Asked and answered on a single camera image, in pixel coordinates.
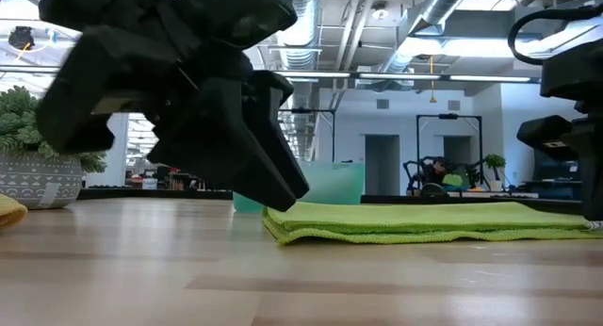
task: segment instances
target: folded towel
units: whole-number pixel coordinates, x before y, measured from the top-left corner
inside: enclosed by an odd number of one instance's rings
[[[331,205],[297,203],[283,213],[264,208],[263,221],[285,245],[301,237],[353,243],[414,243],[469,237],[488,241],[524,238],[603,238],[580,216],[540,212],[518,203]]]
[[[0,231],[21,222],[27,214],[27,208],[16,201],[0,195]]]

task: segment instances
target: potted plant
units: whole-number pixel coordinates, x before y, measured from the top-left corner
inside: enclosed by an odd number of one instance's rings
[[[502,190],[502,181],[500,180],[500,176],[498,175],[498,170],[505,168],[507,165],[507,161],[501,155],[490,154],[484,158],[486,166],[494,172],[495,180],[490,181],[490,190],[492,191],[501,191]]]
[[[38,100],[26,88],[0,92],[0,194],[27,208],[73,202],[82,172],[102,172],[104,153],[59,155],[36,127]]]

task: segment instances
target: patterned planter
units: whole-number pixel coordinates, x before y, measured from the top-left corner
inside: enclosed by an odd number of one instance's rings
[[[29,209],[62,208],[75,201],[81,186],[82,165],[77,158],[0,153],[0,194]]]

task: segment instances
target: wooden table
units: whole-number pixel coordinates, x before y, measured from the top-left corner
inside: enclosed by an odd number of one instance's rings
[[[0,234],[0,324],[602,325],[601,273],[601,241],[281,248],[230,202],[85,201]]]

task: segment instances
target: doorway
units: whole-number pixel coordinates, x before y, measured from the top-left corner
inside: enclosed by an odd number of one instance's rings
[[[455,164],[471,163],[471,137],[444,137],[444,158]]]
[[[366,195],[399,196],[399,136],[367,135]]]

